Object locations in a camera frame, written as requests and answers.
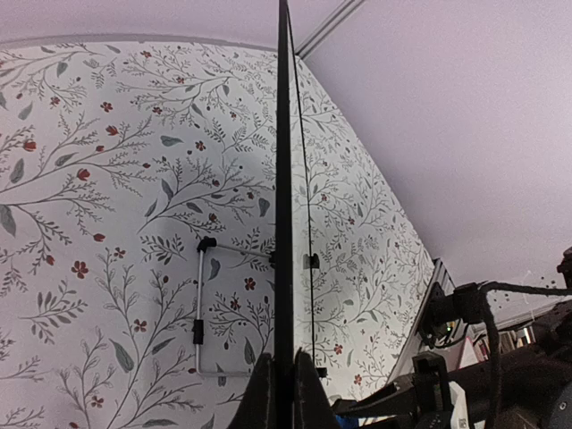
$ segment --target floral wallpaper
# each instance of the floral wallpaper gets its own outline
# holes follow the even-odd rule
[[[310,279],[298,260],[296,340],[314,347],[316,365],[327,367],[324,387],[332,400],[363,399],[389,377],[433,262],[337,106],[306,65],[299,62],[298,68],[307,176],[294,104],[294,223],[307,225],[309,201],[312,252],[320,268]],[[307,253],[308,228],[296,231],[296,244]]]
[[[274,248],[275,66],[272,53],[199,43],[0,50],[0,426],[230,422],[248,380],[225,374],[272,351],[273,270],[262,257],[207,253],[201,371],[221,375],[205,378],[191,331],[196,246],[208,235]],[[391,371],[431,264],[299,67],[309,188],[298,151],[296,262],[309,196],[316,357],[329,394],[359,397]],[[311,348],[298,268],[297,340]]]

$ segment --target black plastic mount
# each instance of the black plastic mount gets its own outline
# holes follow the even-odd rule
[[[314,253],[314,255],[312,256],[304,255],[304,269],[309,270],[310,268],[312,269],[320,268],[320,258],[316,253]]]
[[[326,378],[328,376],[328,368],[320,366],[315,369],[318,372],[318,377]]]
[[[197,252],[206,252],[208,248],[216,247],[216,239],[212,237],[204,237],[197,246]]]
[[[193,322],[193,344],[203,344],[205,342],[205,321],[195,319]]]

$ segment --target ceiling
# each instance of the ceiling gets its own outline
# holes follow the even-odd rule
[[[290,0],[299,44],[343,0]],[[0,42],[68,35],[211,38],[276,48],[277,0],[0,0]]]
[[[290,0],[297,44],[343,2]],[[0,0],[0,42],[275,48],[276,4]],[[571,13],[568,0],[366,0],[307,58],[457,284],[553,273],[572,245]]]

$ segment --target black cable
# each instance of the black cable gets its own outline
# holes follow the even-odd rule
[[[292,49],[292,61],[294,62],[294,80],[296,82],[296,97],[298,98],[298,116],[300,120],[300,134],[302,137],[302,153],[304,155],[304,177],[306,178],[306,189],[307,189],[307,247],[310,257],[313,257],[312,253],[312,216],[310,213],[310,182],[307,178],[307,157],[306,157],[306,139],[304,137],[304,124],[302,122],[302,103],[300,101],[300,86],[298,83],[298,67],[296,65],[296,52],[294,51],[294,36],[292,34],[292,20],[290,19],[290,8],[288,8],[288,27],[290,29],[290,46]],[[310,263],[310,307],[311,307],[311,319],[312,319],[312,362],[315,364],[315,328],[314,328],[314,273],[313,268]]]
[[[486,429],[493,429],[494,424],[499,416],[501,410],[501,352],[499,330],[494,324],[494,315],[491,311],[491,304],[487,299],[487,294],[491,290],[504,290],[506,292],[525,293],[528,295],[544,295],[544,296],[557,296],[566,297],[572,295],[572,290],[568,289],[545,289],[534,288],[531,286],[519,286],[516,284],[489,282],[481,285],[481,306],[483,309],[483,320],[486,326],[486,333],[489,337],[489,347],[491,349],[491,356],[489,358],[491,366],[491,385],[489,397],[489,414],[485,421]]]

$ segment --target blue object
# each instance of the blue object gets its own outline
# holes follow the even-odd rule
[[[343,418],[336,416],[336,420],[340,424],[341,429],[357,429],[359,428],[359,419],[355,417]]]

